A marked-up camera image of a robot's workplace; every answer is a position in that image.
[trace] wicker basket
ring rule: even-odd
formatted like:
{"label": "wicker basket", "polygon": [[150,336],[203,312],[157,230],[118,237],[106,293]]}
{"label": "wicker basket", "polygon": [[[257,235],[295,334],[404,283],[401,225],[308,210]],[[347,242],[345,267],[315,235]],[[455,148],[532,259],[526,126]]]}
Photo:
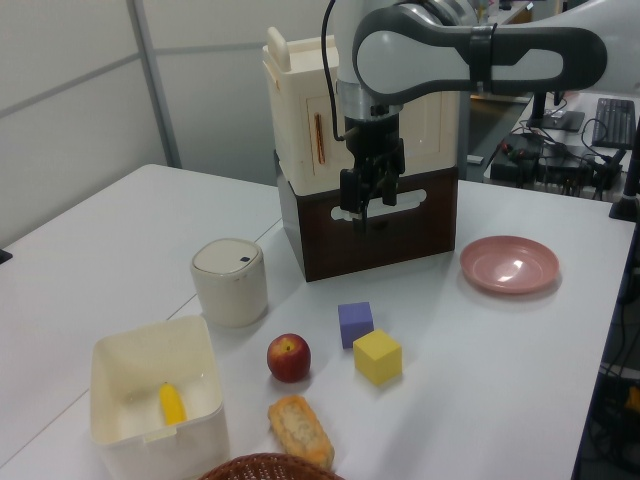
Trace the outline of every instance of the wicker basket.
{"label": "wicker basket", "polygon": [[200,480],[344,480],[300,457],[284,453],[257,453],[234,458]]}

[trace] bread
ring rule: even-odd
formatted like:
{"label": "bread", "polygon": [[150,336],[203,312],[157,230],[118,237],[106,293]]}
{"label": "bread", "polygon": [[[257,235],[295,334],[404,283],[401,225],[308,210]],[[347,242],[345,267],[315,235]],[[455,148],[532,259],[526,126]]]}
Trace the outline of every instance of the bread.
{"label": "bread", "polygon": [[331,469],[333,445],[303,397],[291,395],[278,400],[269,407],[269,420],[286,453]]}

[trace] apple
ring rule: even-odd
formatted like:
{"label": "apple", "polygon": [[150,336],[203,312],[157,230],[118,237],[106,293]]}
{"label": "apple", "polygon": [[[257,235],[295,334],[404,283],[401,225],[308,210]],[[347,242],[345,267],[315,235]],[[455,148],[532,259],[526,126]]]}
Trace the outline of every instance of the apple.
{"label": "apple", "polygon": [[269,344],[267,365],[281,382],[298,382],[307,376],[311,367],[309,345],[295,333],[280,335]]}

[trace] container lid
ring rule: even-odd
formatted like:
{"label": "container lid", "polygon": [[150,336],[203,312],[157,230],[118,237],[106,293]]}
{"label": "container lid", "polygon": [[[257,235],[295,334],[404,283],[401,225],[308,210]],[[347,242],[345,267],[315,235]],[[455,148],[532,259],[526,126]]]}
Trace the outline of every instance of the container lid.
{"label": "container lid", "polygon": [[198,270],[228,275],[246,268],[259,254],[259,247],[253,242],[225,238],[200,250],[193,259],[193,265]]}

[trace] yellow cube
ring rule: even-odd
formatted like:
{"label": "yellow cube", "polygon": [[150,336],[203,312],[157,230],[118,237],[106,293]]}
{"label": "yellow cube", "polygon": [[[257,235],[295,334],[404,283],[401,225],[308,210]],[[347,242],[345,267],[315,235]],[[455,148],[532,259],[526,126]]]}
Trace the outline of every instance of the yellow cube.
{"label": "yellow cube", "polygon": [[353,342],[356,368],[374,385],[402,373],[402,346],[377,329]]}

